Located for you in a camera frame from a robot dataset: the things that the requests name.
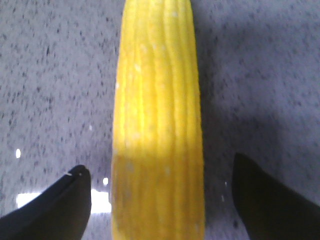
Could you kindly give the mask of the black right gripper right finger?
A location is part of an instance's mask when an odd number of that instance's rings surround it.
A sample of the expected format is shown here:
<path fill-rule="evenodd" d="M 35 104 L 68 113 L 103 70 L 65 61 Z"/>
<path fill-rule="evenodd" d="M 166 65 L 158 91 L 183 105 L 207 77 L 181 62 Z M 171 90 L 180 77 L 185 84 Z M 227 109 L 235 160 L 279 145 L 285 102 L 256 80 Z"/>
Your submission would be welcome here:
<path fill-rule="evenodd" d="M 236 153 L 232 198 L 251 240 L 318 240 L 320 207 Z"/>

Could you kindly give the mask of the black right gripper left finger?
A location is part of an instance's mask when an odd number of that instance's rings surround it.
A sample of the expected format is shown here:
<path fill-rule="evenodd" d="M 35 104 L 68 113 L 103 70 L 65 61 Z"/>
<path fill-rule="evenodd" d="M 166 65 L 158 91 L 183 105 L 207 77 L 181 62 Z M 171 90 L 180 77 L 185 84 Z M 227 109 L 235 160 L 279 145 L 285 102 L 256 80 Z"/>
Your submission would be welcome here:
<path fill-rule="evenodd" d="M 2 240 L 80 240 L 91 215 L 91 174 L 76 165 L 43 193 L 0 219 Z"/>

